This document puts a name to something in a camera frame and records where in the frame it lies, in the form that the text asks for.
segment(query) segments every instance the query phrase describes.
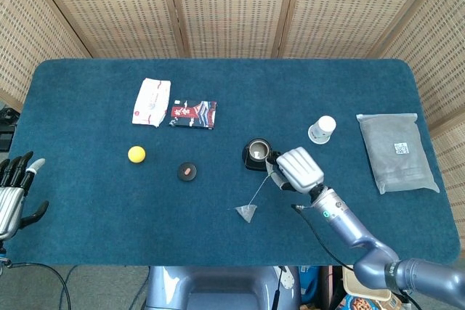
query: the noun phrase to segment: floor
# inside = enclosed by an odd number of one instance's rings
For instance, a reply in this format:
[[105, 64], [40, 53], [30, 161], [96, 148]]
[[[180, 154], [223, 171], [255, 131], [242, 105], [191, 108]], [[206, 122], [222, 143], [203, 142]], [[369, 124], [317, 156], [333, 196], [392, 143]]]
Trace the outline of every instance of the floor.
[[[465, 269], [465, 260], [456, 266]], [[59, 273], [66, 278], [74, 310], [131, 310], [141, 309], [147, 295], [148, 268], [146, 266], [56, 266]], [[46, 269], [36, 266], [5, 269], [0, 276], [0, 309], [9, 310], [53, 310], [67, 309], [65, 296], [61, 295], [58, 278]], [[433, 301], [422, 295], [413, 295], [423, 310], [455, 309], [451, 306]], [[206, 307], [205, 299], [195, 297], [192, 305], [196, 309], [249, 309], [239, 306], [233, 296], [227, 296], [222, 306], [221, 298], [215, 299], [216, 306]]]

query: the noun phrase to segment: gray plastic bag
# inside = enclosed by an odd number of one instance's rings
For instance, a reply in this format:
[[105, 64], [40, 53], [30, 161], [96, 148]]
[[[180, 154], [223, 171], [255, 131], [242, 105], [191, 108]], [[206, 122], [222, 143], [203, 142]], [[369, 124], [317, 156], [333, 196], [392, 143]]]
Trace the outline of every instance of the gray plastic bag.
[[357, 115], [379, 192], [439, 192], [415, 124], [417, 114]]

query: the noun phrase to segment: blue carpet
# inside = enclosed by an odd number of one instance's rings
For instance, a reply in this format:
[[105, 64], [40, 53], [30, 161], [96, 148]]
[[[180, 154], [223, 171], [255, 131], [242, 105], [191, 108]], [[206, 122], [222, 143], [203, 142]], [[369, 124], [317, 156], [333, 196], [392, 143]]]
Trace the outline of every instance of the blue carpet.
[[[170, 80], [173, 99], [216, 100], [213, 131], [132, 125], [144, 78]], [[419, 189], [380, 195], [358, 113], [418, 113], [422, 142], [441, 193]], [[332, 115], [328, 144], [307, 136]], [[29, 150], [46, 165], [25, 214], [49, 200], [45, 217], [6, 244], [14, 260], [48, 264], [308, 265], [333, 264], [292, 203], [303, 195], [267, 182], [251, 224], [233, 210], [264, 178], [240, 158], [264, 137], [282, 152], [304, 146], [325, 182], [401, 258], [451, 262], [458, 235], [410, 68], [399, 60], [50, 60], [36, 70], [10, 154]], [[135, 165], [128, 149], [142, 145]], [[177, 178], [192, 161], [192, 182]], [[353, 263], [314, 211], [328, 247]]]

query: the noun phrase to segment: black coaster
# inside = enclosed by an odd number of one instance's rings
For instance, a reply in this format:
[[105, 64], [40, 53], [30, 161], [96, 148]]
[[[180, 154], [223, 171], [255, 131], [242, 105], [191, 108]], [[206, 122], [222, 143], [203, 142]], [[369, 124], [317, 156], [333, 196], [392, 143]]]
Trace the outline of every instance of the black coaster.
[[193, 163], [182, 163], [177, 170], [177, 176], [182, 181], [192, 181], [197, 176], [197, 168]]

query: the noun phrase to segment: yellow ball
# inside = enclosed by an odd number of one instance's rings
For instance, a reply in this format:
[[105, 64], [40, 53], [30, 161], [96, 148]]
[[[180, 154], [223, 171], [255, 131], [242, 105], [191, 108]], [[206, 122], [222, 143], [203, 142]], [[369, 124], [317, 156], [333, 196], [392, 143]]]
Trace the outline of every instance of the yellow ball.
[[128, 151], [128, 158], [133, 163], [141, 163], [145, 159], [145, 150], [138, 145]]

